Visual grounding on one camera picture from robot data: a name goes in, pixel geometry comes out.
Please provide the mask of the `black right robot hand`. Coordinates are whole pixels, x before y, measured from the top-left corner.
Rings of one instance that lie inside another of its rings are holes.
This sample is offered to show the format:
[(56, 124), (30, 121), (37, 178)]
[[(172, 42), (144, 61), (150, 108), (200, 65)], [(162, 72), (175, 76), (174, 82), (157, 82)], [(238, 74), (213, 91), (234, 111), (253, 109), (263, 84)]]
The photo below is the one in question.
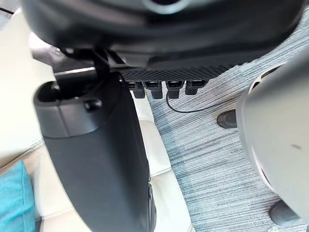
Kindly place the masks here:
[(94, 232), (173, 231), (186, 205), (168, 157), (146, 153), (134, 98), (195, 95), (269, 53), (298, 26), (304, 0), (24, 0), (55, 81), (33, 103), (56, 173)]

